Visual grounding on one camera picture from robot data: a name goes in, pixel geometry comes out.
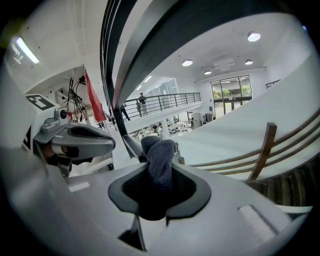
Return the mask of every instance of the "metal railing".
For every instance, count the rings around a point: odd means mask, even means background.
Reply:
[[[122,118],[131,120],[200,101],[200,92],[148,96],[145,97],[145,104],[138,98],[129,99],[125,101],[125,111],[121,110]]]

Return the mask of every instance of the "white ceiling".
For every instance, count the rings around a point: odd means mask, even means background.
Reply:
[[[23,93],[43,92],[53,86],[60,74],[85,66],[102,104],[105,96],[100,69],[100,35],[108,0],[47,0],[30,15],[18,36],[22,37],[39,59],[34,64],[20,50],[23,58],[13,59],[9,45],[5,67]]]
[[[183,45],[151,74],[161,77],[183,77],[194,81],[231,73],[264,67],[269,56],[278,45],[284,32],[296,24],[297,20],[289,14],[265,13],[233,20],[203,33]],[[248,41],[248,33],[261,34],[260,40]],[[193,64],[184,67],[184,59],[191,59]],[[251,59],[252,65],[245,65]],[[234,62],[225,72],[214,66],[223,64],[223,60]],[[211,70],[211,75],[204,75]]]

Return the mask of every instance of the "balcony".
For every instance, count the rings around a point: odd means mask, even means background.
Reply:
[[[203,105],[199,92],[148,96],[144,102],[138,98],[125,101],[121,114],[128,133]]]

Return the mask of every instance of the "red flag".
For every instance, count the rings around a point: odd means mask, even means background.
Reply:
[[[106,120],[106,116],[104,114],[104,110],[102,108],[102,104],[98,99],[98,96],[90,82],[88,73],[84,70],[85,84],[86,84],[86,92],[89,95],[89,99],[91,102],[91,108],[93,110],[94,119],[99,123]]]

